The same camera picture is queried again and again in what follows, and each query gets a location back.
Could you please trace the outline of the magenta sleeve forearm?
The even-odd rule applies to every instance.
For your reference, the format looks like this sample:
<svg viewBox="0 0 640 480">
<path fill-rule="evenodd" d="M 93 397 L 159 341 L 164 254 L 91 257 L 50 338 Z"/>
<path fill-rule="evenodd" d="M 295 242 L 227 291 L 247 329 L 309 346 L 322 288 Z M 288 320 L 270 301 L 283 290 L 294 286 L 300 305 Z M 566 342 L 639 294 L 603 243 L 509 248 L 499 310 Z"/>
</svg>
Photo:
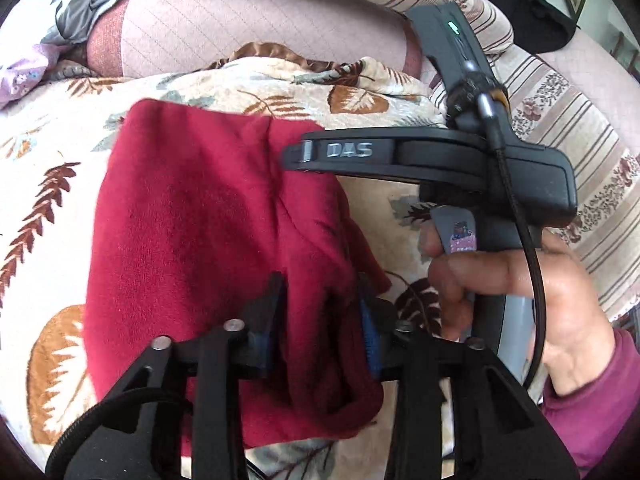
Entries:
<svg viewBox="0 0 640 480">
<path fill-rule="evenodd" d="M 601 479 L 624 454 L 639 454 L 639 353 L 631 334 L 614 330 L 608 367 L 568 396 L 544 389 L 542 414 L 564 443 L 584 478 Z"/>
</svg>

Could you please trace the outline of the person's right hand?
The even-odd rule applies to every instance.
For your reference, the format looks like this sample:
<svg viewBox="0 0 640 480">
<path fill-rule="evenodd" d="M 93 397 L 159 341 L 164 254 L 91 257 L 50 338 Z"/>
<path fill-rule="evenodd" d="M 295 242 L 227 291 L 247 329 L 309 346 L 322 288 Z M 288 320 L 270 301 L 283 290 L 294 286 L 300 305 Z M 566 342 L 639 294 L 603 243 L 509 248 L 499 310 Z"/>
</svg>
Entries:
<svg viewBox="0 0 640 480">
<path fill-rule="evenodd" d="M 457 340 L 471 326 L 466 296 L 533 295 L 524 252 L 456 252 L 447 255 L 434 223 L 421 229 L 424 252 L 432 258 L 428 279 L 437 290 L 442 336 Z M 615 336 L 598 303 L 590 276 L 559 237 L 542 232 L 538 261 L 544 279 L 547 328 L 541 361 L 558 396 L 568 396 L 598 379 L 610 364 Z"/>
</svg>

